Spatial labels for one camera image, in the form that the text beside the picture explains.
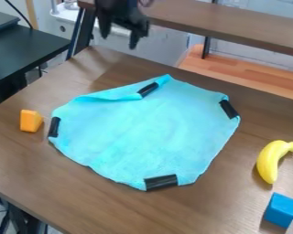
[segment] toy banana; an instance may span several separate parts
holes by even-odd
[[[293,152],[293,142],[278,140],[264,147],[257,157],[258,173],[268,184],[273,184],[277,180],[278,161],[289,151]]]

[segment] orange cheese wedge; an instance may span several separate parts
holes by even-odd
[[[20,130],[24,132],[35,133],[42,124],[43,117],[36,111],[21,110],[20,112]]]

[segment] blue block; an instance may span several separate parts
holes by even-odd
[[[264,219],[287,229],[293,219],[293,199],[274,193],[267,206]]]

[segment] wooden shelf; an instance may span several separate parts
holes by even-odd
[[[93,0],[79,0],[94,7]],[[195,0],[157,0],[143,9],[153,24],[293,56],[293,19]]]

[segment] blue cloth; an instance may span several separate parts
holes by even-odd
[[[137,93],[152,82],[158,88]],[[117,183],[146,190],[144,179],[176,175],[194,183],[239,125],[220,105],[228,97],[165,75],[82,95],[59,107],[59,136],[49,140],[63,154]]]

